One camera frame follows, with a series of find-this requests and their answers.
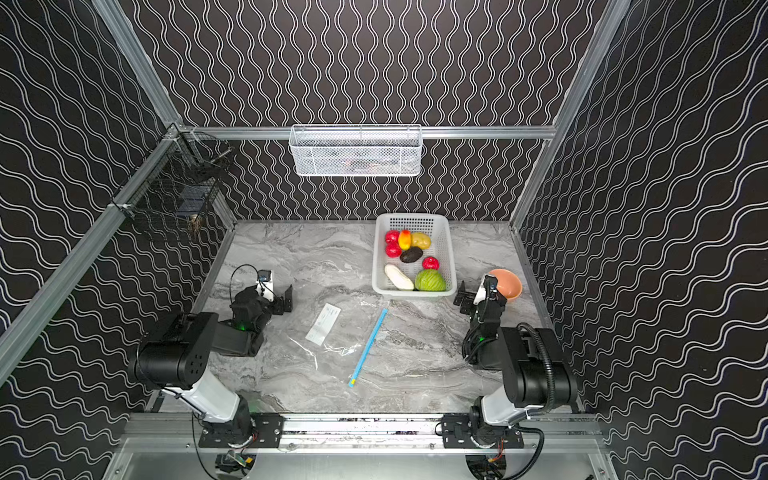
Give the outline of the clear zip top bag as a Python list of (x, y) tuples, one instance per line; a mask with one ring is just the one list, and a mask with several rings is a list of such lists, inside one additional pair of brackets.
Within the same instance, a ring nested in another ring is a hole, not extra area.
[(389, 303), (325, 303), (310, 325), (288, 334), (316, 374), (355, 388), (388, 314)]

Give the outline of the yellow potato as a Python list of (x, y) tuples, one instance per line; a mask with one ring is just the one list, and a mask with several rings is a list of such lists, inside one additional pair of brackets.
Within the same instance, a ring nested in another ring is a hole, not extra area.
[(432, 244), (431, 238), (422, 232), (411, 233), (411, 246), (427, 250)]

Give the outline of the red yellow mango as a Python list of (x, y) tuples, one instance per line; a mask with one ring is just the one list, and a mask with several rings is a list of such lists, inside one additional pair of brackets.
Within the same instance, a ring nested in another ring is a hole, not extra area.
[(402, 251), (407, 251), (412, 246), (412, 233), (409, 230), (401, 230), (398, 235), (397, 243)]

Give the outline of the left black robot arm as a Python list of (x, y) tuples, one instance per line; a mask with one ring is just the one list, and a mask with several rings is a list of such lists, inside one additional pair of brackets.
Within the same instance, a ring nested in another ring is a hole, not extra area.
[(129, 376), (172, 394), (206, 427), (226, 425), (247, 435), (247, 401), (218, 380), (208, 367), (209, 357), (256, 356), (271, 318), (293, 310), (293, 288), (277, 295), (264, 283), (254, 285), (235, 295), (230, 309), (232, 317), (224, 321), (213, 312), (182, 312), (158, 321), (139, 344)]

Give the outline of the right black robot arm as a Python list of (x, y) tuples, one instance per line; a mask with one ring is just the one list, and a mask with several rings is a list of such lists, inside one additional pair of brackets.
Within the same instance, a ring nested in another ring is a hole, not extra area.
[(497, 390), (475, 401), (470, 413), (475, 429), (512, 426), (577, 405), (577, 382), (554, 331), (526, 322), (504, 326), (507, 298), (496, 277), (485, 276), (475, 293), (460, 285), (453, 304), (469, 316), (461, 343), (463, 359), (476, 369), (502, 375)]

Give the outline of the green cabbage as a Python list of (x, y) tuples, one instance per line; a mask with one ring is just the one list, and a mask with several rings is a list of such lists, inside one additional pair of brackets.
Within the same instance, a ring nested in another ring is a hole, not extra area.
[(436, 269), (423, 269), (414, 280), (415, 289), (422, 292), (442, 292), (447, 289), (447, 283)]

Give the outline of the orange ceramic bowl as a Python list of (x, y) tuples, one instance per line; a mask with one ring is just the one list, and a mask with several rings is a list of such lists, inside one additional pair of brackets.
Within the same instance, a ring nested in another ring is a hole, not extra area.
[(523, 292), (521, 279), (512, 271), (502, 268), (493, 269), (490, 276), (497, 279), (497, 290), (508, 301), (517, 299)]

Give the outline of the white plastic basket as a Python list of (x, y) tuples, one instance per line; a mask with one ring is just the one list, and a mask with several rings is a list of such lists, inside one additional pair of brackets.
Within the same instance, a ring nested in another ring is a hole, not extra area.
[(457, 291), (449, 221), (425, 213), (379, 216), (372, 287), (385, 297), (437, 300)]

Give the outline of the white daikon radish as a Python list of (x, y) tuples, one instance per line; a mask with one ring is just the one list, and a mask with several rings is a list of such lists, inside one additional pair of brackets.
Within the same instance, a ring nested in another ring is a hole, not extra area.
[(384, 272), (389, 281), (400, 291), (413, 291), (413, 281), (396, 265), (387, 264)]

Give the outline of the black avocado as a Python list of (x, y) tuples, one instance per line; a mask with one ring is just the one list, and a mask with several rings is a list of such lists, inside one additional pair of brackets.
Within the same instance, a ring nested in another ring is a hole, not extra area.
[(411, 247), (407, 251), (403, 251), (399, 259), (405, 264), (412, 264), (422, 258), (424, 252), (418, 247)]

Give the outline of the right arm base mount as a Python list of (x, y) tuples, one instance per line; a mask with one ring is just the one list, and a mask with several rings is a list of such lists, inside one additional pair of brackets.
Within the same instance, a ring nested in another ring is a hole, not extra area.
[(445, 414), (436, 429), (446, 449), (518, 449), (524, 446), (521, 433), (511, 426), (492, 426), (480, 416), (479, 411)]

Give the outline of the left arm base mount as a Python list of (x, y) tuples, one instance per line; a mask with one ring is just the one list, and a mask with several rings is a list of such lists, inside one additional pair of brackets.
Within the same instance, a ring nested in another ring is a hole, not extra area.
[(203, 423), (197, 445), (201, 448), (277, 448), (285, 418), (277, 413), (252, 413), (226, 423)]

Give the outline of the white mesh wall basket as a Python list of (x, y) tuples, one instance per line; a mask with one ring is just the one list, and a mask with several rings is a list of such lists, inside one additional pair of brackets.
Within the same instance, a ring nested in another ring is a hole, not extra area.
[(289, 151), (300, 176), (413, 177), (423, 132), (418, 124), (296, 124)]

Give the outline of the aluminium front rail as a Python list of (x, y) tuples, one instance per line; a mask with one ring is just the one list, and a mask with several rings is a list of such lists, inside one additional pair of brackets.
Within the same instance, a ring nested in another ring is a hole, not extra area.
[(255, 438), (230, 445), (182, 413), (136, 414), (120, 440), (136, 453), (479, 454), (494, 440), (470, 433), (465, 414), (257, 414)]

